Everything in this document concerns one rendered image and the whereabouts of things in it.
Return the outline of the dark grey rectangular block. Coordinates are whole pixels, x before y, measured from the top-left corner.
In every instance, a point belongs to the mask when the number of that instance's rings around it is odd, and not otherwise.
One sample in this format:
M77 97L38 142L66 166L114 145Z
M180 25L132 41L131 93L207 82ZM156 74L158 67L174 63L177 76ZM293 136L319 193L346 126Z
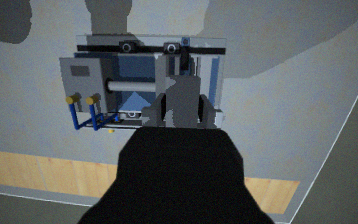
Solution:
M166 77L166 127L197 128L201 78Z

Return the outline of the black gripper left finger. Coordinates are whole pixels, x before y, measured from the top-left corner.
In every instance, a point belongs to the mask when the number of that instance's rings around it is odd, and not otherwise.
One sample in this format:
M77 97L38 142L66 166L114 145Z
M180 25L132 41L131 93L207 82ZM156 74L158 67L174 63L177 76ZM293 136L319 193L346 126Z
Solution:
M142 127L159 127L166 114L166 93L160 93L150 107L141 109Z

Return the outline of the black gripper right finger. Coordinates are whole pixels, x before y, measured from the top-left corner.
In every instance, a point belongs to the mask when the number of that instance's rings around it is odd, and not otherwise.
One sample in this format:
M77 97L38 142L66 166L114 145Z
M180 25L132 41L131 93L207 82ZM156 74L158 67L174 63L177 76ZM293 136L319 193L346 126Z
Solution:
M222 127L223 112L215 109L205 94L200 94L198 105L198 117L204 129L220 129Z

